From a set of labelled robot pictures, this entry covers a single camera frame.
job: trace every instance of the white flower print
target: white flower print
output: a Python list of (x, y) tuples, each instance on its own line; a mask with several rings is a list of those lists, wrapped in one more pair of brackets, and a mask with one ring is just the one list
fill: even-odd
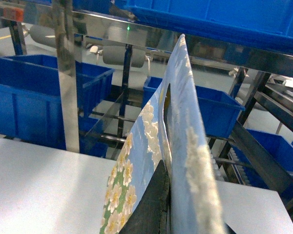
[(132, 133), (127, 136), (127, 139), (124, 144), (125, 154), (130, 154), (130, 149), (132, 148)]
[(185, 60), (186, 60), (186, 67), (191, 68), (191, 62), (190, 62), (190, 59), (189, 59), (188, 55), (185, 56)]
[(122, 172), (125, 166), (126, 161), (126, 155), (124, 151), (121, 151), (117, 158), (117, 165), (118, 165), (118, 171)]
[(152, 160), (154, 163), (154, 171), (162, 159), (162, 153), (160, 149), (160, 141), (158, 139), (158, 122), (155, 123), (146, 123), (145, 126), (145, 135), (147, 137), (147, 151), (152, 152)]
[(126, 200), (124, 203), (125, 214), (129, 215), (132, 213), (132, 207), (137, 201), (136, 188), (132, 185), (129, 186), (129, 189), (126, 192)]
[(121, 212), (118, 215), (118, 229), (117, 229), (118, 232), (120, 232), (123, 226), (127, 223), (128, 219), (129, 219), (129, 214), (125, 214), (125, 210), (123, 209), (123, 212)]
[(132, 170), (133, 170), (133, 165), (130, 163), (130, 159), (125, 163), (125, 170), (124, 170), (124, 181), (123, 185), (128, 186), (128, 184), (131, 182), (131, 177), (132, 177)]
[(109, 201), (110, 204), (108, 205), (107, 210), (111, 211), (111, 213), (114, 212), (114, 210), (118, 207), (119, 205), (119, 197), (122, 194), (122, 187), (119, 183), (114, 185), (114, 188), (109, 196)]
[(112, 190), (113, 190), (113, 185), (112, 184), (109, 184), (108, 187), (107, 187), (107, 190), (106, 190), (106, 194), (105, 194), (105, 203), (104, 203), (104, 205), (107, 205), (108, 204), (109, 197), (112, 194)]
[(142, 120), (144, 122), (151, 122), (154, 117), (153, 112), (154, 112), (154, 108), (151, 105), (151, 102), (148, 101), (146, 105), (144, 106), (144, 108), (142, 109), (140, 116), (142, 117)]
[(114, 212), (108, 219), (107, 226), (104, 229), (105, 234), (116, 234), (118, 229), (118, 213)]
[(117, 168), (116, 168), (116, 166), (114, 166), (112, 169), (111, 175), (108, 178), (108, 182), (107, 182), (108, 184), (113, 185), (116, 174), (117, 174)]
[(186, 39), (185, 38), (181, 38), (180, 43), (179, 43), (179, 47), (186, 45)]

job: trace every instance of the white roller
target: white roller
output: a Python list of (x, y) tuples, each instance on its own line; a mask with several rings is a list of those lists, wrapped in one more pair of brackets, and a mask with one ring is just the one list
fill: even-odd
[(35, 42), (56, 48), (54, 29), (33, 25), (29, 34)]
[[(112, 65), (123, 65), (125, 59), (126, 48), (124, 46), (104, 46), (103, 62)], [(132, 67), (142, 67), (146, 60), (146, 52), (144, 50), (133, 49), (131, 57)]]

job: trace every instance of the factory floor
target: factory floor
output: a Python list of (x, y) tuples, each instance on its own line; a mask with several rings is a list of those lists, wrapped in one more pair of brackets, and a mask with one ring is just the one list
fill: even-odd
[[(4, 48), (6, 51), (10, 51), (10, 55), (13, 53), (13, 46), (11, 37), (9, 36), (9, 29), (4, 28), (0, 29), (0, 48)], [(51, 47), (43, 46), (41, 44), (35, 43), (30, 36), (25, 38), (26, 45), (28, 47), (29, 54), (40, 54), (47, 52), (48, 54), (56, 54), (56, 50)], [(83, 62), (87, 63), (95, 63), (96, 55), (89, 53), (88, 51), (83, 51)], [(122, 66), (111, 66), (103, 63), (102, 58), (99, 59), (99, 65), (107, 66), (111, 68), (115, 68), (116, 71), (113, 75), (112, 83), (115, 85), (121, 85), (122, 82)], [(166, 64), (160, 62), (151, 63), (151, 76), (155, 77), (163, 77), (166, 69)], [(132, 68), (130, 70), (129, 76), (129, 86), (130, 88), (140, 89), (142, 90), (144, 81), (147, 78), (148, 70), (147, 63), (144, 64), (142, 68)], [(249, 71), (250, 76), (254, 76), (256, 71)], [(194, 81), (196, 85), (209, 87), (212, 89), (221, 90), (224, 92), (228, 92), (233, 78), (228, 75), (227, 72), (219, 71), (217, 69), (194, 69), (193, 70)], [(104, 112), (110, 106), (111, 102), (104, 101), (97, 108), (96, 111)], [(136, 119), (141, 109), (137, 107), (127, 106), (126, 107), (126, 118)], [(275, 133), (277, 127), (279, 125), (279, 121), (272, 116), (270, 113), (266, 111), (253, 110), (249, 116), (249, 119), (245, 125), (246, 128), (261, 130), (269, 133)], [(132, 123), (125, 123), (124, 132), (128, 132), (132, 127)], [(117, 120), (113, 120), (110, 126), (107, 128), (106, 132), (115, 134), (117, 132)], [(280, 135), (284, 136), (288, 142), (293, 141), (293, 133), (285, 126), (282, 126)], [(217, 155), (219, 150), (219, 145), (222, 142), (220, 140), (216, 141), (215, 146), (213, 147), (213, 154)], [(109, 148), (107, 153), (107, 158), (111, 158), (114, 150)]]

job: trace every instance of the metal rail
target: metal rail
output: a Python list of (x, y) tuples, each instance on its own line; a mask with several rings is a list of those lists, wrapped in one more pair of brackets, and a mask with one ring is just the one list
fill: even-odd
[[(5, 14), (4, 9), (10, 12), (20, 12), (21, 16)], [(38, 24), (53, 28), (52, 9), (50, 6), (30, 2), (20, 4), (0, 0), (0, 18)], [(156, 48), (163, 50), (160, 46), (161, 35), (168, 30), (145, 26), (124, 18), (102, 15), (98, 13), (73, 12), (74, 33), (88, 35), (91, 37), (117, 41), (125, 44)], [(293, 77), (293, 56), (282, 52), (264, 51), (242, 45), (226, 43), (222, 41), (206, 39), (191, 35), (188, 44), (189, 55), (240, 67), (251, 68), (267, 73), (274, 73)], [(224, 50), (221, 55), (213, 53), (199, 53), (195, 45), (204, 44)]]

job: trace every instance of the metal post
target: metal post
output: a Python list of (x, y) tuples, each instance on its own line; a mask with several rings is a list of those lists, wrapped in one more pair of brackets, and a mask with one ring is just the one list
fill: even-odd
[(72, 0), (52, 0), (66, 149), (79, 153)]
[[(242, 112), (238, 118), (238, 122), (242, 125), (246, 122), (249, 117), (254, 105), (256, 104), (256, 99), (254, 98), (257, 91), (263, 91), (269, 77), (270, 73), (258, 72), (253, 84), (250, 86), (247, 98), (244, 100), (243, 105), (245, 106), (245, 112)], [(231, 146), (226, 142), (224, 148), (222, 149), (219, 157), (227, 158)]]
[(230, 88), (229, 95), (235, 98), (240, 90), (248, 69), (240, 67)]
[(15, 55), (27, 55), (21, 22), (8, 21)]
[[(129, 70), (130, 61), (132, 56), (132, 45), (126, 44), (125, 60), (124, 60), (124, 70), (123, 70), (123, 80), (122, 80), (122, 90), (124, 92), (123, 101), (121, 108), (119, 110), (119, 117), (125, 117), (126, 103), (128, 100), (128, 82), (129, 82)], [(118, 130), (117, 137), (123, 137), (124, 121), (122, 119), (118, 120)]]

